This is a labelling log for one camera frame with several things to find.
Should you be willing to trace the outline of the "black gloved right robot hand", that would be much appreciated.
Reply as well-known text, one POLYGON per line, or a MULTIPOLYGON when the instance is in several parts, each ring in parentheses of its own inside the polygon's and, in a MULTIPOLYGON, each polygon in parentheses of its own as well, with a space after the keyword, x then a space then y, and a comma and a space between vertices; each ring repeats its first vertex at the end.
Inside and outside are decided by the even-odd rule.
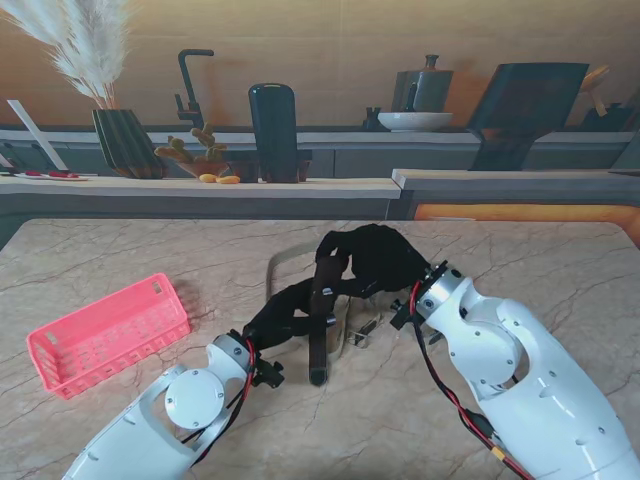
POLYGON ((315 260, 333 252, 341 267, 351 263, 352 279, 342 280, 336 292, 369 298, 384 292, 413 287, 426 278, 430 263, 396 229, 368 224, 350 231, 330 231, 316 249, 315 260))

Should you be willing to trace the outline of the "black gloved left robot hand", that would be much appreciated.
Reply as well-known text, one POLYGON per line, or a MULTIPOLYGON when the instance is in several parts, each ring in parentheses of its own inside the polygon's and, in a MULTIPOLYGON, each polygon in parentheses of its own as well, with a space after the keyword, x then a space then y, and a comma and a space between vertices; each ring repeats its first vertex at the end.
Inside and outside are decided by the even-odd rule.
POLYGON ((330 286, 331 295, 325 295, 320 290, 320 300, 328 302, 329 310, 320 319, 319 313, 312 313, 312 283, 313 279, 308 278, 273 295, 243 327, 242 337, 248 339, 256 351, 262 351, 283 344, 293 337, 328 330, 331 325, 327 323, 327 318, 333 312, 339 293, 338 285, 330 286))

